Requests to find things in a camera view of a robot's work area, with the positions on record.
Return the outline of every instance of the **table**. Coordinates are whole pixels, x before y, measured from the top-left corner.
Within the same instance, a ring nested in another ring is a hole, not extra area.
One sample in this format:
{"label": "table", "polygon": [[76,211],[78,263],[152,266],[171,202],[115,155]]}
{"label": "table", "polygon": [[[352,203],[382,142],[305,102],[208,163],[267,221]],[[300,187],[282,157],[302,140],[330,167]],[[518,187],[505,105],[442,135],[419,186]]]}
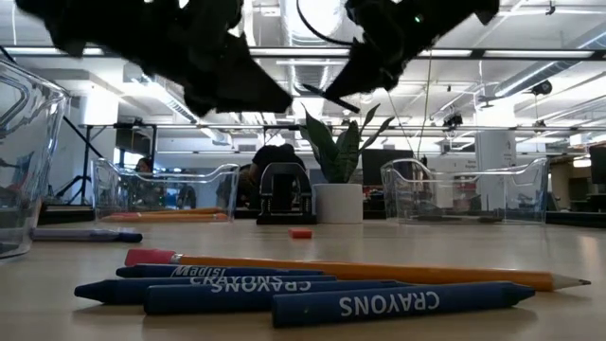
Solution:
{"label": "table", "polygon": [[[73,224],[73,226],[90,226]],[[189,254],[289,260],[352,260],[545,269],[594,285],[538,294],[518,308],[274,330],[270,314],[146,317],[140,307],[76,298],[79,284],[111,278],[123,243],[37,242],[0,265],[0,339],[81,340],[604,340],[606,234],[562,226],[319,225],[294,241],[285,226],[252,221],[148,225],[141,247]]]}

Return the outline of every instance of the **red eraser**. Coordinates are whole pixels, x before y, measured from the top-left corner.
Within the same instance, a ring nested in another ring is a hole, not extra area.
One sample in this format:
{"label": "red eraser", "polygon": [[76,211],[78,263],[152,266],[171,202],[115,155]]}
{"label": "red eraser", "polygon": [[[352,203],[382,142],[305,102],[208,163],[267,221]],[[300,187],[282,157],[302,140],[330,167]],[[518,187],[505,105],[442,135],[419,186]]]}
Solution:
{"label": "red eraser", "polygon": [[313,231],[305,227],[292,227],[288,229],[288,234],[293,239],[309,239],[313,235]]}
{"label": "red eraser", "polygon": [[174,251],[158,249],[130,249],[124,260],[124,265],[137,264],[170,264]]}

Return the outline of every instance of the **blue crayon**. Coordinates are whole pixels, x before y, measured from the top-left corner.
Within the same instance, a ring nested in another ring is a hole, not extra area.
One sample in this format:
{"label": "blue crayon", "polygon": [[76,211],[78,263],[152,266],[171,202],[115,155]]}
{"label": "blue crayon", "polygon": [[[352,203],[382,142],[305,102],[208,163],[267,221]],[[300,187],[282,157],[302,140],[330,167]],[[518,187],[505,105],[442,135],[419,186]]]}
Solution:
{"label": "blue crayon", "polygon": [[329,281],[335,276],[241,276],[241,277],[202,277],[202,278],[128,278],[106,279],[101,282],[76,287],[74,295],[94,299],[105,304],[125,305],[143,304],[145,292],[153,285],[209,285],[229,283],[257,283],[284,281]]}
{"label": "blue crayon", "polygon": [[152,286],[143,305],[147,314],[198,314],[270,311],[276,294],[343,291],[404,286],[395,280],[299,281],[226,285]]}
{"label": "blue crayon", "polygon": [[276,295],[274,327],[294,327],[425,314],[508,308],[534,296],[512,282],[420,285],[334,293]]}
{"label": "blue crayon", "polygon": [[234,277],[234,276],[318,276],[321,270],[286,270],[258,267],[138,264],[116,270],[122,278]]}

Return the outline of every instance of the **potted plant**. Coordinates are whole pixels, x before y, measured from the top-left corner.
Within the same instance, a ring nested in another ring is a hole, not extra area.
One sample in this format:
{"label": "potted plant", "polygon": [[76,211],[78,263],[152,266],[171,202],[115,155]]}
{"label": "potted plant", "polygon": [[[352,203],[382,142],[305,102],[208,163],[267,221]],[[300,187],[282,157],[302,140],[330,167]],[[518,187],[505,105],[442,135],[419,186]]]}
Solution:
{"label": "potted plant", "polygon": [[360,128],[356,121],[339,134],[337,141],[332,132],[321,121],[306,113],[306,126],[300,127],[301,136],[312,145],[315,157],[328,184],[313,185],[315,192],[315,214],[320,224],[361,224],[363,220],[362,185],[350,184],[349,178],[358,167],[361,152],[377,140],[394,119],[388,118],[381,128],[360,147],[362,132],[372,120],[379,105],[370,109]]}

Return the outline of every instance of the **plastic container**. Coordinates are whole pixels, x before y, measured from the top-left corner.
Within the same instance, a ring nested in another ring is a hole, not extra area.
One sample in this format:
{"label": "plastic container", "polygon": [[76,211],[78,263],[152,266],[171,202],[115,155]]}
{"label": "plastic container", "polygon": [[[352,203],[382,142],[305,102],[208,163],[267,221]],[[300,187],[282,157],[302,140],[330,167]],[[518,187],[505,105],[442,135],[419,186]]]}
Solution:
{"label": "plastic container", "polygon": [[61,87],[0,61],[0,258],[31,246],[68,105]]}
{"label": "plastic container", "polygon": [[381,168],[387,219],[400,224],[544,224],[548,161],[435,172],[416,159]]}
{"label": "plastic container", "polygon": [[231,222],[240,166],[208,174],[137,173],[93,161],[94,207],[106,223]]}

